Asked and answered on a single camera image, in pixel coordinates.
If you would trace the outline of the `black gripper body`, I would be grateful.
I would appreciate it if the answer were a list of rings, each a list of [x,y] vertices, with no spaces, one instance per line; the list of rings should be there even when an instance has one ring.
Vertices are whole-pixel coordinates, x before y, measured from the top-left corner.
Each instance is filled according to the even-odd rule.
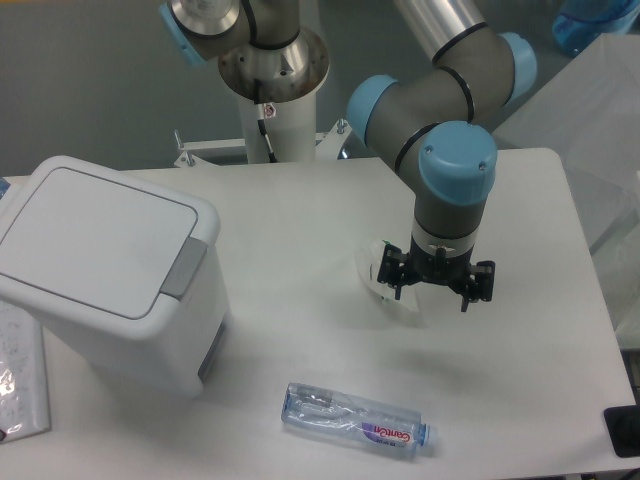
[[[476,273],[470,262],[475,237],[475,232],[453,239],[413,232],[409,251],[400,257],[399,289],[429,283],[475,294]]]

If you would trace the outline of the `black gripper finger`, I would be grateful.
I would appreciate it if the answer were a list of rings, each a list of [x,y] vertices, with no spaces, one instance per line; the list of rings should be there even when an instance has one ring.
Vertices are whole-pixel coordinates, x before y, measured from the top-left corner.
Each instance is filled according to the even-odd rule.
[[[493,299],[496,263],[480,261],[467,267],[461,293],[461,311],[466,312],[471,303],[491,302]]]
[[[387,285],[394,291],[394,299],[401,299],[402,288],[405,285],[406,254],[393,244],[385,242],[381,263],[377,275],[377,282]]]

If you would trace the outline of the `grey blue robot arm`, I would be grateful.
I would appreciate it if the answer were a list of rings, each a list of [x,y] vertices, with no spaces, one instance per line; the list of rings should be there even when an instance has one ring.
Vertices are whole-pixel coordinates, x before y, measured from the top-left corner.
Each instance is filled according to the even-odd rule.
[[[472,261],[496,178],[497,146],[477,119],[527,92],[537,76],[529,43],[498,34],[471,1],[400,1],[397,9],[432,63],[409,84],[375,75],[351,95],[351,131],[414,193],[411,241],[361,249],[363,283],[399,302],[418,283],[444,286],[462,305],[490,301],[495,264]],[[252,163],[316,155],[316,92],[328,52],[300,22],[296,1],[166,1],[159,12],[187,62],[215,61],[238,100]]]

